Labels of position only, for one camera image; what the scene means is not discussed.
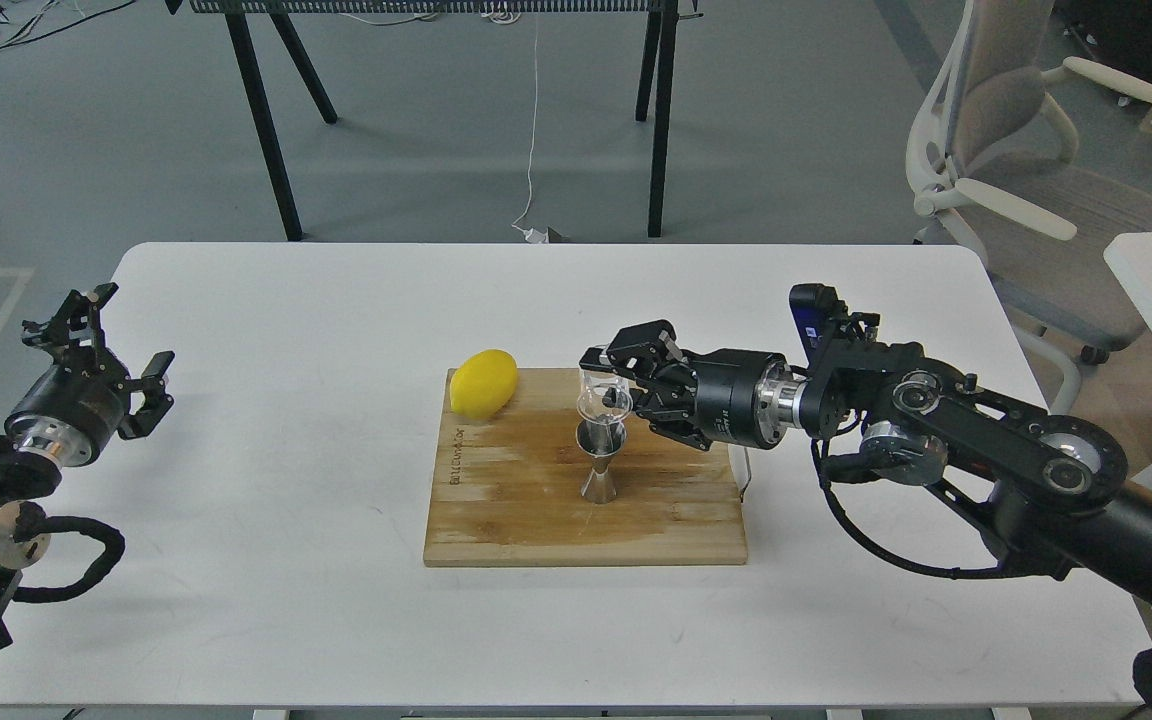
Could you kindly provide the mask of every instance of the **white chair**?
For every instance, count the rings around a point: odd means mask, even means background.
[[[970,247],[998,298],[1085,343],[1084,363],[1123,350],[1146,324],[1115,282],[1102,251],[1124,232],[1152,232],[1152,196],[1076,167],[1078,131],[1047,88],[1084,78],[1152,104],[1152,85],[1082,58],[1037,67],[1052,0],[969,0],[954,44],[905,145],[914,210],[931,220],[925,242]],[[988,152],[1034,118],[1060,154]],[[1082,374],[1051,342],[1016,327],[1029,351],[1064,380],[1053,414],[1068,414]]]

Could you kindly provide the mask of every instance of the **lemon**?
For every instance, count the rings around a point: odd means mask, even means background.
[[[505,350],[484,350],[452,373],[452,412],[484,420],[509,402],[518,387],[518,365]]]

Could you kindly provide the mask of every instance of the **floor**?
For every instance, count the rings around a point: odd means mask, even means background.
[[[8,9],[26,18],[40,3]],[[36,32],[114,5],[67,0]],[[902,170],[905,131],[950,44],[961,1],[727,0],[700,9],[703,18],[680,24],[660,242],[909,242],[920,222]],[[573,242],[646,241],[652,126],[632,118],[639,18],[525,15],[500,26],[444,15],[366,26],[297,15],[294,22],[342,118],[338,126],[317,118],[273,28],[251,17],[308,240],[521,242],[511,222],[529,199],[535,116],[535,202],[521,227],[553,227]],[[1074,53],[1056,24],[1046,45],[1048,65]],[[1152,137],[1135,131],[1143,106],[1121,109],[1114,94],[1078,83],[1056,96],[1083,132],[1079,162],[1152,192]],[[1020,141],[1055,146],[1041,128],[1028,128]],[[173,17],[141,1],[0,53],[0,419],[47,364],[18,344],[15,323],[46,318],[69,288],[106,281],[129,247],[282,240],[219,17],[188,8]],[[200,302],[206,293],[198,288]],[[108,332],[116,348],[118,329]],[[1040,359],[1033,366],[1051,392],[1052,370]],[[1134,468],[1147,464],[1152,338],[1089,372],[1075,414],[1119,437]],[[1152,632],[1152,612],[1143,616]],[[0,717],[59,719],[67,710],[0,710]],[[1124,712],[1062,707],[1033,715],[1107,720]],[[865,712],[902,720],[987,715]]]

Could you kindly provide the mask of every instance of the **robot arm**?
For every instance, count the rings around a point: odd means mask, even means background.
[[[147,435],[170,410],[166,369],[172,353],[154,356],[132,379],[105,344],[100,310],[118,287],[70,291],[46,323],[24,323],[22,342],[52,358],[29,388],[0,434],[0,650],[12,643],[3,624],[9,601],[60,602],[86,592],[123,555],[123,536],[88,518],[47,516],[36,498],[48,497],[63,468],[91,464],[115,432],[124,439]],[[132,411],[132,394],[145,401]],[[105,546],[78,582],[67,588],[20,588],[22,570],[47,550],[51,533],[76,532]]]
[[[831,287],[795,286],[790,310],[805,369],[773,353],[682,350],[666,320],[622,328],[607,347],[589,348],[581,367],[631,379],[639,386],[630,391],[634,412],[653,432],[700,450],[712,441],[771,448],[801,430],[812,438],[838,523],[902,569],[1063,579],[1083,566],[1152,605],[1152,492],[1126,479],[1111,434],[983,388],[973,374],[925,357],[918,343],[878,342],[878,316],[849,313]],[[831,439],[852,429],[859,448],[831,455]],[[992,482],[987,500],[954,487],[947,467]],[[831,488],[878,479],[926,488],[978,530],[996,568],[931,568],[878,546]],[[1138,655],[1135,680],[1152,705],[1152,651]]]

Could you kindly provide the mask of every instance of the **wooden cutting board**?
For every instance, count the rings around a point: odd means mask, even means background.
[[[743,564],[727,446],[695,450],[631,416],[612,460],[620,495],[591,503],[579,495],[590,460],[576,446],[577,395],[578,370],[521,369],[500,414],[467,420],[444,392],[425,564]]]

